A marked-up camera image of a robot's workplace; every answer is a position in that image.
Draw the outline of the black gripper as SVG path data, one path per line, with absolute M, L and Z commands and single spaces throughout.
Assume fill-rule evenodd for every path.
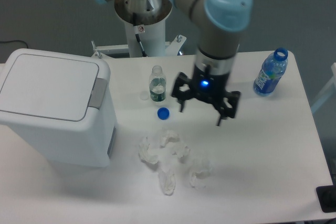
M 226 90 L 230 72 L 213 75 L 201 70 L 194 65 L 192 79 L 180 72 L 174 82 L 171 96 L 180 104 L 180 112 L 183 112 L 185 101 L 197 99 L 205 103 L 214 103 L 214 108 L 219 112 L 217 126 L 222 120 L 234 119 L 238 109 L 241 92 Z

